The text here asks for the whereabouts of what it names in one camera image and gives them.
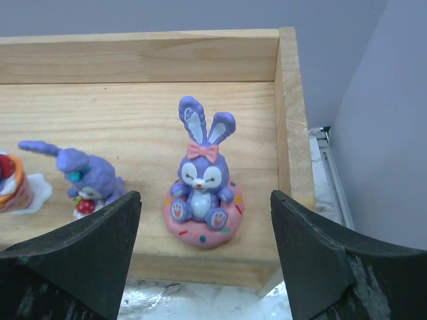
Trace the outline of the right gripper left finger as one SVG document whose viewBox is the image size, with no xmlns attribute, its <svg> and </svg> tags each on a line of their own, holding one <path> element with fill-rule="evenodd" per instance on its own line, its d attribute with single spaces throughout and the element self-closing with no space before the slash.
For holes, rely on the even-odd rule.
<svg viewBox="0 0 427 320">
<path fill-rule="evenodd" d="M 117 319 L 141 215 L 130 191 L 1 251 L 2 319 Z"/>
</svg>

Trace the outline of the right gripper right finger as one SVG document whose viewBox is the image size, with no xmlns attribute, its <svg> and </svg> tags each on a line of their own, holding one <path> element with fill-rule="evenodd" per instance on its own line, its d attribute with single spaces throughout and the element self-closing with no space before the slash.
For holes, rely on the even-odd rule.
<svg viewBox="0 0 427 320">
<path fill-rule="evenodd" d="M 275 190 L 272 225 L 293 319 L 425 319 L 426 251 L 357 233 Z"/>
</svg>

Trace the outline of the purple bunny with strawberry cake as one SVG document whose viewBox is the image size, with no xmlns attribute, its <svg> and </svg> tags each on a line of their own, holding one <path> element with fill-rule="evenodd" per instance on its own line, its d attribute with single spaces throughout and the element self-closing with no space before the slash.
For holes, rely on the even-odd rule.
<svg viewBox="0 0 427 320">
<path fill-rule="evenodd" d="M 102 157 L 44 141 L 20 141 L 18 148 L 56 158 L 56 168 L 71 184 L 67 196 L 75 201 L 75 219 L 86 217 L 127 193 L 124 180 Z"/>
</svg>

